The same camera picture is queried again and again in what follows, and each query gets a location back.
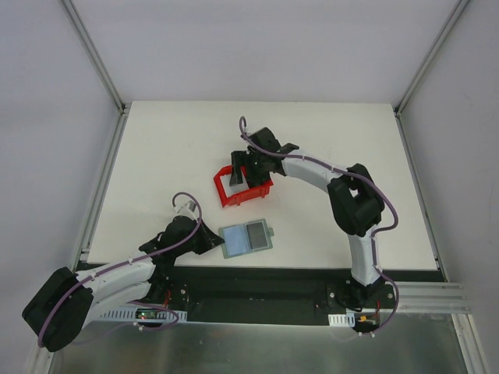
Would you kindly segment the red plastic card bin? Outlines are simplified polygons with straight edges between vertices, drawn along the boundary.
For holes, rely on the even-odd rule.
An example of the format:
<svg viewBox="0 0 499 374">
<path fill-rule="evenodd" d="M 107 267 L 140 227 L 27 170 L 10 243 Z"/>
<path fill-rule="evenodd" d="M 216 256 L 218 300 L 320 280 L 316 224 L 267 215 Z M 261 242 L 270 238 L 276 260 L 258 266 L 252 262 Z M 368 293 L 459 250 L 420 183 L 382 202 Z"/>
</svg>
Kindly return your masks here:
<svg viewBox="0 0 499 374">
<path fill-rule="evenodd" d="M 222 207 L 240 206 L 246 201 L 264 198 L 270 194 L 271 187 L 274 185 L 272 180 L 259 186 L 249 187 L 246 180 L 246 168 L 244 166 L 241 167 L 241 172 L 243 175 L 243 183 L 241 185 L 229 185 L 230 177 L 232 175 L 231 165 L 224 166 L 213 177 Z"/>
</svg>

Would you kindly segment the green leather card holder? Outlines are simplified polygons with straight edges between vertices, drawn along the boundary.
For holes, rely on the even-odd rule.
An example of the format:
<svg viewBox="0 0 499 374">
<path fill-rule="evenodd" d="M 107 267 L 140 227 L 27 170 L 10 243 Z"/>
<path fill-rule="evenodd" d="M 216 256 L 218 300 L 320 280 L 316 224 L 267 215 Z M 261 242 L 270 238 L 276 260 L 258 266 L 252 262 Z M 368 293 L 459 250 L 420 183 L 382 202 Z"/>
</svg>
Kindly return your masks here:
<svg viewBox="0 0 499 374">
<path fill-rule="evenodd" d="M 236 224 L 227 227 L 220 228 L 218 230 L 218 235 L 225 240 L 225 243 L 221 245 L 222 253 L 225 259 L 231 259 L 238 256 L 245 256 L 253 254 L 255 252 L 260 252 L 268 249 L 252 250 L 250 248 L 250 242 L 246 232 L 246 225 L 263 221 L 267 226 L 267 235 L 271 242 L 271 247 L 273 248 L 272 238 L 274 237 L 273 228 L 269 227 L 265 219 L 259 219 L 255 221 L 249 221 L 244 224 Z"/>
</svg>

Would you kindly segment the black card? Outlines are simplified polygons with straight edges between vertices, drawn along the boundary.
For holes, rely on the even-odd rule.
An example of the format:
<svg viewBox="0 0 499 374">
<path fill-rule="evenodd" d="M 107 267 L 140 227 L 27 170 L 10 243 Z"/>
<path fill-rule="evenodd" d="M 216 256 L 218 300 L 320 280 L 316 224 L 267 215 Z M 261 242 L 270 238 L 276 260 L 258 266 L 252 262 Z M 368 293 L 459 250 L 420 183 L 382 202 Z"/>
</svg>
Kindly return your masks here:
<svg viewBox="0 0 499 374">
<path fill-rule="evenodd" d="M 268 249 L 271 247 L 267 235 L 267 226 L 263 221 L 257 221 L 246 225 L 249 246 L 252 250 Z"/>
</svg>

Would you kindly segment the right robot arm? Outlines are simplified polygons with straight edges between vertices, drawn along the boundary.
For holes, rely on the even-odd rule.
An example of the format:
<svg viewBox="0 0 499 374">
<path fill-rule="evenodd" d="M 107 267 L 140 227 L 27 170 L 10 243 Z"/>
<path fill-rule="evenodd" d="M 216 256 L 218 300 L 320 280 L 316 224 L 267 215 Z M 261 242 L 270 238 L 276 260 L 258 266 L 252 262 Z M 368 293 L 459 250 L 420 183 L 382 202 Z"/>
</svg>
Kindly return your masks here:
<svg viewBox="0 0 499 374">
<path fill-rule="evenodd" d="M 271 180 L 271 174 L 280 174 L 327 193 L 334 221 L 349 240 L 352 268 L 346 300 L 363 308 L 372 305 L 384 281 L 376 270 L 377 255 L 373 253 L 371 235 L 381 221 L 385 205 L 368 170 L 361 164 L 345 170 L 331 166 L 305 154 L 295 144 L 280 144 L 267 127 L 249 134 L 245 117 L 239 120 L 239 130 L 248 147 L 231 153 L 229 185 L 260 187 Z"/>
</svg>

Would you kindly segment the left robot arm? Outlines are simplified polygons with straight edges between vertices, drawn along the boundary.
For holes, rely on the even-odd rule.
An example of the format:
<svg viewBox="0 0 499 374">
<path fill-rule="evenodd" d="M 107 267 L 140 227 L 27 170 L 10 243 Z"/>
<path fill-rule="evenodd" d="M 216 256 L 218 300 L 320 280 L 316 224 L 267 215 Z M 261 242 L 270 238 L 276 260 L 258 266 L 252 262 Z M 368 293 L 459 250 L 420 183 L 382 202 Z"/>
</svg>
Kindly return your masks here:
<svg viewBox="0 0 499 374">
<path fill-rule="evenodd" d="M 28 302 L 22 317 L 50 352 L 72 343 L 80 331 L 109 310 L 144 299 L 159 302 L 180 256 L 202 255 L 224 242 L 203 221 L 178 215 L 128 259 L 90 270 L 57 269 Z"/>
</svg>

